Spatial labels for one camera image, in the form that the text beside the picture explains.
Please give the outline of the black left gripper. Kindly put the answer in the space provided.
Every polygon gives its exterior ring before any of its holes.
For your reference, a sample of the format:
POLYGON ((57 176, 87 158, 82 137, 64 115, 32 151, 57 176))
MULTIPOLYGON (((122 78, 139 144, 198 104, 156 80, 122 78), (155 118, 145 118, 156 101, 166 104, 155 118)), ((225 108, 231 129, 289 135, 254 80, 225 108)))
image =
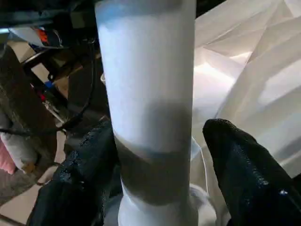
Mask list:
POLYGON ((35 32, 41 40, 43 46, 46 47, 63 47, 62 39, 55 30, 45 30, 41 28, 35 28, 35 32))

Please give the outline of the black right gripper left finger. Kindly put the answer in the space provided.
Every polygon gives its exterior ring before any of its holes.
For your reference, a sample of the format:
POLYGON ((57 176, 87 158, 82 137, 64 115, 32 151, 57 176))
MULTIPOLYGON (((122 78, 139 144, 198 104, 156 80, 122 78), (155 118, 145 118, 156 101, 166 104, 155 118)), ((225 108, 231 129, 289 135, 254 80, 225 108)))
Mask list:
POLYGON ((102 226, 118 154, 110 121, 100 121, 39 189, 28 226, 102 226))

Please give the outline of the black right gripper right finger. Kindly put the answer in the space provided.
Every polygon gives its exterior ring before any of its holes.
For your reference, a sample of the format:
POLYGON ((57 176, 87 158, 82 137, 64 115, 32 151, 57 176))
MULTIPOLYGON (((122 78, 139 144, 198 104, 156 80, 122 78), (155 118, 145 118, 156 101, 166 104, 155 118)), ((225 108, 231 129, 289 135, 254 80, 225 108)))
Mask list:
POLYGON ((228 120, 209 119, 203 135, 234 226, 299 226, 301 194, 254 137, 228 120))

